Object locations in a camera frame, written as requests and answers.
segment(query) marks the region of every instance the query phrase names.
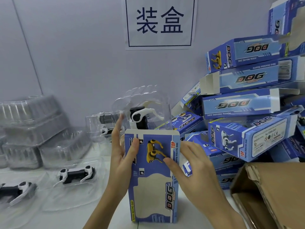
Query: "yellow robot dog image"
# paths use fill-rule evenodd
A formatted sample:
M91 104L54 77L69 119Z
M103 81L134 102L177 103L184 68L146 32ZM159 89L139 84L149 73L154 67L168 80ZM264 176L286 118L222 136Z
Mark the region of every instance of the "yellow robot dog image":
M221 52L218 51L217 54L212 54L213 56L216 57L216 59L211 59L212 62L216 62L217 63L217 66L215 66L215 64L213 64L213 66L216 68L216 69L220 69L221 68Z
M155 143L159 144L161 146L161 148L163 149L163 146L160 142L158 142L157 140L150 140L147 143L147 157L146 157L146 160L147 160L148 163L151 163L154 160L158 160L159 162L163 163L162 161L160 161L160 159L157 158L157 154L161 154L165 158L166 158L166 155L155 148Z

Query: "clear plastic blister tray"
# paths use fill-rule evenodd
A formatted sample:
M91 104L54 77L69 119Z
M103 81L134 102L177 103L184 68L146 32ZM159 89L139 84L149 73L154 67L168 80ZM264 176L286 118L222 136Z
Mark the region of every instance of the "clear plastic blister tray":
M69 121L61 113L36 125L4 127L4 131L10 144L39 146L67 127Z
M142 86L127 91L125 97L113 103L112 110L124 114L123 131L128 128L173 129L169 101L157 86ZM139 128L141 123L147 128Z
M25 225L40 209L49 185L45 171L0 174L0 228Z
M59 111L53 96L28 96L0 102L0 125L34 124Z
M93 169L94 176L81 183L81 180ZM65 210L98 200L106 187L105 172L102 157L71 161L67 165L58 167L56 172L52 172L53 189L42 206L42 210Z
M67 161L82 158L90 149L91 141L84 128L67 128L40 146L45 168L57 168Z
M0 168L7 167L6 157L2 149L2 145L6 143L6 137L5 135L1 135L0 132Z
M11 169L37 169L42 166L42 159L37 147L10 145L2 146Z
M92 142L102 142L111 138L111 133L115 127L116 121L119 119L118 114L113 112L101 112L86 117L86 130Z

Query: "stack of plastic trays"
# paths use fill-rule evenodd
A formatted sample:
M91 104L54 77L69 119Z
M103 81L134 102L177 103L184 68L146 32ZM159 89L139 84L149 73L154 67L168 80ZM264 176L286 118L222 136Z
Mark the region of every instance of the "stack of plastic trays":
M82 158L90 147L91 141L84 128L67 128L43 144L39 150L44 167L51 169Z
M100 114L86 117L86 130L92 142L102 142L105 138L111 141L111 133L119 119L113 112L101 112Z
M5 135L1 135L1 132L0 132L0 168L7 167L6 157L5 157L5 154L2 149L2 145L4 145L5 143L6 143L6 137L5 137Z
M0 125L7 143L2 146L12 169L42 166L38 146L69 127L53 96L29 96L0 103Z

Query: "right hand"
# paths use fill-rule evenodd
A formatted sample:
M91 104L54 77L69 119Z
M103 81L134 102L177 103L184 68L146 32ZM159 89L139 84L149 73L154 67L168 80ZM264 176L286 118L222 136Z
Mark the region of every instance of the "right hand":
M180 152L188 159L192 167L192 176L186 177L180 166L170 158L164 162L177 178L186 197L194 206L210 216L231 210L231 206L222 191L212 162L202 147L194 142L182 141Z

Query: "brown cardboard box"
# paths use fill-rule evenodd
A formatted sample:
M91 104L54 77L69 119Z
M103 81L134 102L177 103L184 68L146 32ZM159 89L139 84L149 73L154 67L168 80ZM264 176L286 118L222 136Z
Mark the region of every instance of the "brown cardboard box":
M246 163L230 191L250 228L305 228L305 163Z

